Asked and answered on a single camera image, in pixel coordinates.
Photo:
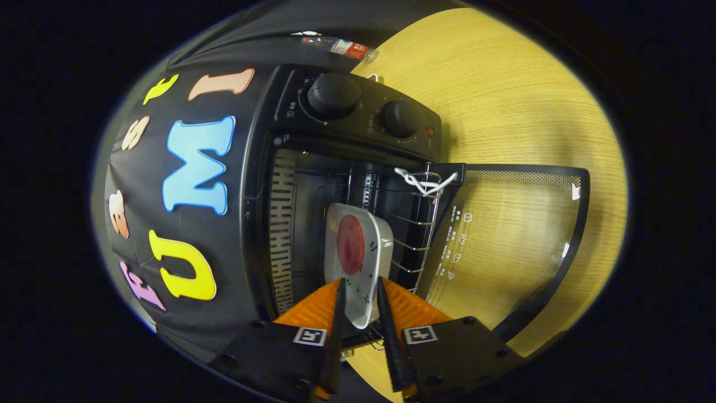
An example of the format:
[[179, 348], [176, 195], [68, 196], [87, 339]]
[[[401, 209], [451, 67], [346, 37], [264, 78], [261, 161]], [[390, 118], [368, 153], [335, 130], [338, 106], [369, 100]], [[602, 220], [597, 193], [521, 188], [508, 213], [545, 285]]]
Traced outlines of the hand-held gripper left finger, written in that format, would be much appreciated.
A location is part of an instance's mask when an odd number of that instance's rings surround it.
[[340, 391], [346, 288], [334, 280], [276, 321], [241, 327], [210, 369], [275, 400], [329, 401]]

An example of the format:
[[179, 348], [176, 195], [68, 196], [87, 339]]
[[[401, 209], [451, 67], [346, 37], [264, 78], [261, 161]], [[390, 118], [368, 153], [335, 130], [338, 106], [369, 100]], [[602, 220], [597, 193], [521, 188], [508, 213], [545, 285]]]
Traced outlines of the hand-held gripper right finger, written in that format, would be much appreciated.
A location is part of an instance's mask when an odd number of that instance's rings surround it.
[[450, 318], [386, 278], [376, 298], [392, 390], [405, 402], [448, 402], [524, 364], [473, 316]]

